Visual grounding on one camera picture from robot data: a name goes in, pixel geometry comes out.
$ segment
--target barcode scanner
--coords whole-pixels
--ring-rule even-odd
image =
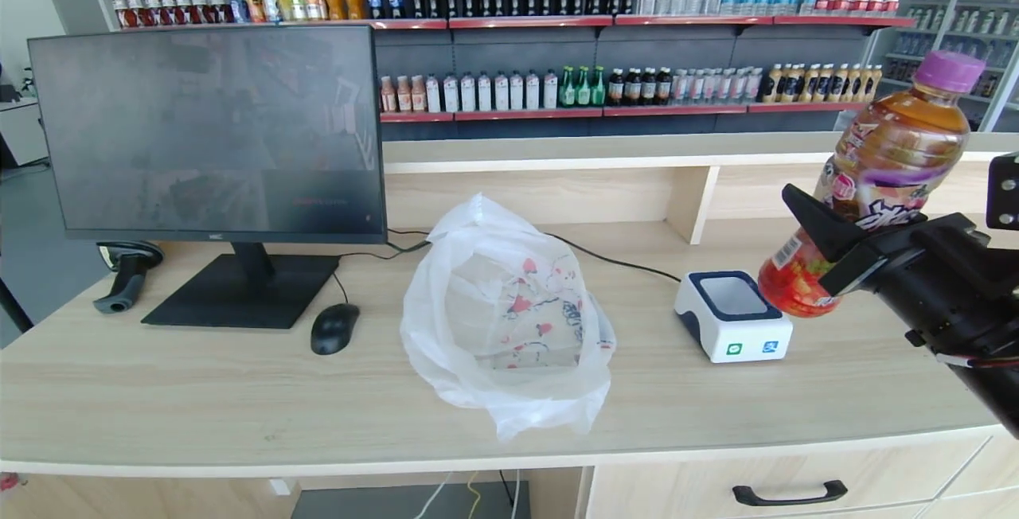
[[[123,312],[138,301],[149,269],[163,262],[163,251],[144,241],[96,243],[96,246],[106,266],[117,275],[110,294],[93,301],[92,305],[103,314]]]

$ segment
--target floor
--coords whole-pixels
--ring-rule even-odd
[[[34,322],[108,273],[91,241],[68,241],[57,203],[53,174],[42,167],[4,171],[0,184],[0,274]],[[0,312],[0,348],[19,332]],[[511,507],[500,483],[480,483],[482,498],[472,519],[508,518]],[[292,519],[411,519],[434,487],[411,486],[321,490],[303,494]],[[527,483],[521,483],[517,518],[530,519]],[[474,496],[464,485],[447,485],[425,518],[468,517]]]

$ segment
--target computer monitor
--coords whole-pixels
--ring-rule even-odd
[[[372,41],[306,25],[29,42],[68,238],[233,245],[143,322],[288,328],[338,259],[261,243],[386,242]]]

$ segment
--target black computer mouse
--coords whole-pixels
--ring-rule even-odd
[[[312,352],[328,356],[346,348],[358,316],[361,309],[353,304],[337,304],[319,312],[312,325]]]

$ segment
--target green glass bottle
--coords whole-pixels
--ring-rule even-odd
[[[577,88],[577,106],[591,105],[591,84],[589,69],[586,65],[580,67],[580,87]]]
[[[605,104],[605,68],[598,65],[594,68],[594,89],[591,90],[591,105],[601,107]]]
[[[567,65],[562,69],[562,94],[559,104],[564,107],[572,107],[577,104],[577,88],[573,83],[573,67]]]

